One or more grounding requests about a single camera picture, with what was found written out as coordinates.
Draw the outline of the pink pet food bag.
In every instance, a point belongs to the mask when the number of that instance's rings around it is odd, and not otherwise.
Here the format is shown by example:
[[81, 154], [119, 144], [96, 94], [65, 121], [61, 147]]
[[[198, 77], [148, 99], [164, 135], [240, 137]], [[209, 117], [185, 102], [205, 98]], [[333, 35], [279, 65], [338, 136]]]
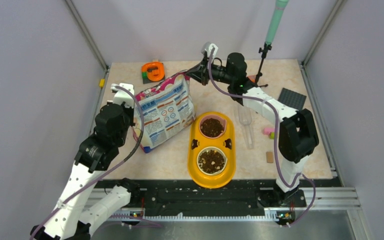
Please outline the pink pet food bag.
[[144, 134], [140, 147], [146, 154], [196, 119], [190, 77], [185, 71], [177, 72], [158, 85], [137, 93], [135, 97], [144, 117]]

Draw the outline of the clear plastic scoop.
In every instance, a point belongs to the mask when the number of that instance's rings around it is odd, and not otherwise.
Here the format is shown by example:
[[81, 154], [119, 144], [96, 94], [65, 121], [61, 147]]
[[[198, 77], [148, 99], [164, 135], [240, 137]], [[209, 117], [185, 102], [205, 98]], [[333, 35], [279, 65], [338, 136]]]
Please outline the clear plastic scoop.
[[245, 141], [245, 145], [248, 149], [254, 148], [254, 135], [251, 128], [252, 124], [252, 116], [249, 108], [239, 105], [237, 107], [238, 120], [242, 125], [243, 137]]

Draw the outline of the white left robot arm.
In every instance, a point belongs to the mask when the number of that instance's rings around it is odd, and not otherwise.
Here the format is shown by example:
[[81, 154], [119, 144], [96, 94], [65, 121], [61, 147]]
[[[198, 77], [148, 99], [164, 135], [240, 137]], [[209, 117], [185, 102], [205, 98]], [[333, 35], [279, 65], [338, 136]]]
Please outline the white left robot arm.
[[113, 100], [96, 115], [92, 134], [80, 144], [56, 206], [32, 228], [31, 240], [89, 240], [118, 209], [140, 202], [141, 194], [133, 183], [123, 180], [98, 203], [86, 207], [96, 184], [123, 164], [110, 167], [126, 143], [128, 130], [135, 125], [135, 112], [141, 109], [132, 84], [112, 84], [111, 90]]

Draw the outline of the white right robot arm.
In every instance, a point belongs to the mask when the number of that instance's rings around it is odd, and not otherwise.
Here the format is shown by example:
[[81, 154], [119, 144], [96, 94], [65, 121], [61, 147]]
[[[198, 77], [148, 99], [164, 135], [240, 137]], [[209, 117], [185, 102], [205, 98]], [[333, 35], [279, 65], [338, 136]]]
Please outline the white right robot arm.
[[273, 124], [273, 153], [278, 174], [273, 200], [279, 206], [287, 206], [299, 189], [305, 163], [320, 143], [314, 116], [306, 108], [298, 110], [279, 102], [265, 93], [257, 81], [251, 81], [241, 53], [231, 53], [225, 65], [214, 64], [217, 51], [216, 44], [206, 42], [201, 49], [202, 61], [186, 75], [203, 86], [212, 84], [222, 94]]

